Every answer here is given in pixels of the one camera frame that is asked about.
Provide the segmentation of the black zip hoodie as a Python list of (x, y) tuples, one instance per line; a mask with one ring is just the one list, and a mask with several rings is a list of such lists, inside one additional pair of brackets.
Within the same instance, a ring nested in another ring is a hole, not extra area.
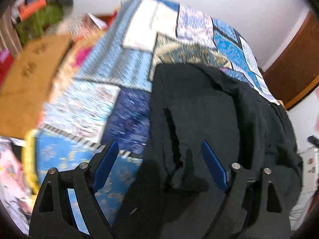
[[(217, 188), (206, 140), (227, 173)], [(114, 221), (120, 238), (289, 238), (302, 159), (284, 108), (200, 64), (159, 64), (150, 136)]]

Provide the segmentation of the blue patchwork bedspread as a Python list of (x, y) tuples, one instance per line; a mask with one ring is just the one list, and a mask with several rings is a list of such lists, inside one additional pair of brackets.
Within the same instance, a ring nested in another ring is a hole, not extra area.
[(69, 170), (88, 161), (110, 139), (119, 155), (96, 193), (113, 223), (134, 181), (149, 136), (149, 101), (159, 63), (202, 63), (270, 93), (246, 40), (230, 25), (168, 0), (126, 0), (114, 23), (78, 71), (54, 86), (35, 136), (39, 182), (47, 170)]

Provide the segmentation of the yellow cloth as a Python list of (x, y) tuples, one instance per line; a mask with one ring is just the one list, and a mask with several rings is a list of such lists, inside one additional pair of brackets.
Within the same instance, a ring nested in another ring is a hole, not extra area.
[(22, 166), (26, 182), (34, 194), (38, 194), (40, 184), (36, 173), (36, 134), (38, 129), (31, 129), (25, 134), (25, 144), (22, 148)]

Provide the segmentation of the wooden wardrobe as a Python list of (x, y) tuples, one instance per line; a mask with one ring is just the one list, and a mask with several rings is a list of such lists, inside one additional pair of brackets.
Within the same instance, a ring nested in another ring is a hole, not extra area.
[(312, 12), (263, 77), (288, 110), (318, 87), (318, 19)]

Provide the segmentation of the red plush toy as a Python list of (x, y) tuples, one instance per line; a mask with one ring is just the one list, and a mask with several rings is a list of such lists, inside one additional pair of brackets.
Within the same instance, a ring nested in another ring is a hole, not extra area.
[(14, 62), (14, 57), (8, 49), (1, 50), (0, 56), (0, 85), (2, 85), (12, 63)]

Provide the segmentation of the green patterned box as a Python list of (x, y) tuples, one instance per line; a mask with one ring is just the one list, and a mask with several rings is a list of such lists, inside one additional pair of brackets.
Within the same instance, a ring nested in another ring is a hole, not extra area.
[(29, 40), (42, 36), (48, 27), (62, 19), (62, 6), (58, 3), (49, 3), (25, 21), (15, 24), (15, 29), (21, 44), (25, 45)]

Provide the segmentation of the striped red curtain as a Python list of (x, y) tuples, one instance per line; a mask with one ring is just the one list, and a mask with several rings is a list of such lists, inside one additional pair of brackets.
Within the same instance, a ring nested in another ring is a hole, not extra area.
[(23, 49), (17, 35), (17, 31), (12, 25), (10, 7), (7, 7), (6, 11), (1, 16), (0, 33), (1, 50), (8, 49), (11, 55), (15, 58)]

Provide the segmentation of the orange box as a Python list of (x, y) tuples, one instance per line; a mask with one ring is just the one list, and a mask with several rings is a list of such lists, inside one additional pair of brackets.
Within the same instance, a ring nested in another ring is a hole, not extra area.
[(20, 20), (23, 22), (31, 17), (35, 12), (46, 7), (46, 0), (34, 0), (31, 3), (22, 3), (18, 7)]

